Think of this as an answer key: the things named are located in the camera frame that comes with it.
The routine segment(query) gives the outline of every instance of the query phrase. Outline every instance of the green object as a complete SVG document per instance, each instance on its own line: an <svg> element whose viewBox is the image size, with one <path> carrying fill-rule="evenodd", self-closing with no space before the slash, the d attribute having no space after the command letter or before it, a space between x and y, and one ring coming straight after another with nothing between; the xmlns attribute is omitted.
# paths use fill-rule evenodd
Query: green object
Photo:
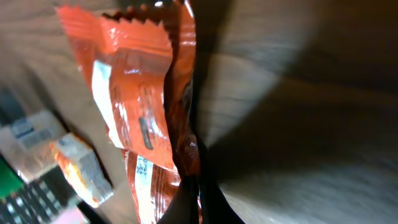
<svg viewBox="0 0 398 224"><path fill-rule="evenodd" d="M3 158L0 158L0 180L0 198L7 197L24 185Z"/></svg>

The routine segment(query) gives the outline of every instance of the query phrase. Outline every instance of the white label on wrapper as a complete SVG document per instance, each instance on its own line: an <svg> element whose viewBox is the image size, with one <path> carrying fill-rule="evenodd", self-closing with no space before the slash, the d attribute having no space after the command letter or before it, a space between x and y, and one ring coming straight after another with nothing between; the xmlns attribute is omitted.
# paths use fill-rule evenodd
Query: white label on wrapper
<svg viewBox="0 0 398 224"><path fill-rule="evenodd" d="M93 77L91 88L95 103L109 128L109 137L113 144L122 149L123 144L120 141L116 123L114 121L111 96L109 94L109 78L111 77L112 66L95 60L93 66Z"/></svg>
<svg viewBox="0 0 398 224"><path fill-rule="evenodd" d="M142 156L137 156L136 177L134 179L139 207L141 224L156 223L154 220L155 205L150 197L152 186L153 162Z"/></svg>

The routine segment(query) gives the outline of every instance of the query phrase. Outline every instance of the candy bar wrapper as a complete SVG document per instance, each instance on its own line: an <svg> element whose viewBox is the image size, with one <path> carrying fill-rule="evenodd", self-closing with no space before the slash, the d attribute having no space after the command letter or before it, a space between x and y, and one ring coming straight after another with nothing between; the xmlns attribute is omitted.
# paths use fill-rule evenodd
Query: candy bar wrapper
<svg viewBox="0 0 398 224"><path fill-rule="evenodd" d="M28 184L57 166L49 142L64 134L58 119L41 111L0 129L0 153Z"/></svg>
<svg viewBox="0 0 398 224"><path fill-rule="evenodd" d="M122 154L139 223L155 224L162 218L177 192L180 176L133 152L122 151Z"/></svg>
<svg viewBox="0 0 398 224"><path fill-rule="evenodd" d="M162 24L57 9L113 144L175 169L163 102L172 48Z"/></svg>
<svg viewBox="0 0 398 224"><path fill-rule="evenodd" d="M63 175L81 199L97 208L113 195L92 148L69 133L50 144Z"/></svg>
<svg viewBox="0 0 398 224"><path fill-rule="evenodd" d="M199 174L188 122L196 47L188 1L102 17L64 5L57 14L113 144L180 175Z"/></svg>

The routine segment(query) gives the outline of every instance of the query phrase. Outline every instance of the wooden table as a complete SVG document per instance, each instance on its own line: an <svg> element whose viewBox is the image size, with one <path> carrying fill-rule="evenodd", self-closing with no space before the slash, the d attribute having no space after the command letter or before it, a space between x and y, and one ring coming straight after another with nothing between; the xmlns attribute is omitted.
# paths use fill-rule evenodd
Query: wooden table
<svg viewBox="0 0 398 224"><path fill-rule="evenodd" d="M100 13L125 6L82 1ZM197 0L197 129L246 223L395 223L394 1ZM120 152L49 1L0 3L1 80L95 146L116 193L99 212L136 223Z"/></svg>

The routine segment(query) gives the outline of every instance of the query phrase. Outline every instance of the orange snack wrapper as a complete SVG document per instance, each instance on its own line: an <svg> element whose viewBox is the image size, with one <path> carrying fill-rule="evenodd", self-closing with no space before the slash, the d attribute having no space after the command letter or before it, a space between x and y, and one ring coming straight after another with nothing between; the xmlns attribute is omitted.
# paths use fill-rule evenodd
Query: orange snack wrapper
<svg viewBox="0 0 398 224"><path fill-rule="evenodd" d="M179 174L154 165L133 152L122 151L122 154L139 223L157 223L178 190ZM201 223L199 200L198 209Z"/></svg>
<svg viewBox="0 0 398 224"><path fill-rule="evenodd" d="M100 18L57 9L113 144L181 176L200 174L189 127L196 33L188 1Z"/></svg>
<svg viewBox="0 0 398 224"><path fill-rule="evenodd" d="M94 151L69 133L50 143L54 159L65 179L87 204L97 208L113 195L112 186L104 178Z"/></svg>
<svg viewBox="0 0 398 224"><path fill-rule="evenodd" d="M163 108L172 47L163 25L97 18L79 7L57 13L113 144L174 170Z"/></svg>

